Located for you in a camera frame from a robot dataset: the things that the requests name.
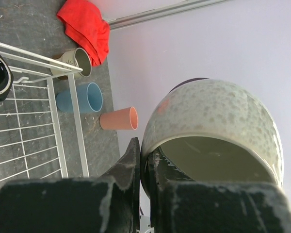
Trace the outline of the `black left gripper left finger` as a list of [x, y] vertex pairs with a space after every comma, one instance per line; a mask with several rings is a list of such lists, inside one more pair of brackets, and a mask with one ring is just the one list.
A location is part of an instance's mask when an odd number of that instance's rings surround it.
[[0, 189], [0, 233], [134, 233], [140, 145], [97, 178], [15, 180]]

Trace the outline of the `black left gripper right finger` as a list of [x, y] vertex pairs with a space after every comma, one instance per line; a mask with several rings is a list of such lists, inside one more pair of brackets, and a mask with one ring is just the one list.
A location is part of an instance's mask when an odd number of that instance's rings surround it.
[[291, 233], [288, 201], [272, 184], [196, 182], [160, 149], [147, 167], [157, 233]]

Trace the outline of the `cream ceramic mug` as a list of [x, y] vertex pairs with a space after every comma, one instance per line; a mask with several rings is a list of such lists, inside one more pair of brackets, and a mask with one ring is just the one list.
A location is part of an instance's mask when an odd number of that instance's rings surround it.
[[219, 139], [245, 149], [282, 187], [282, 143], [265, 105], [234, 83], [199, 78], [175, 87], [150, 116], [141, 146], [141, 183], [145, 193], [150, 192], [150, 153], [171, 139], [189, 136]]

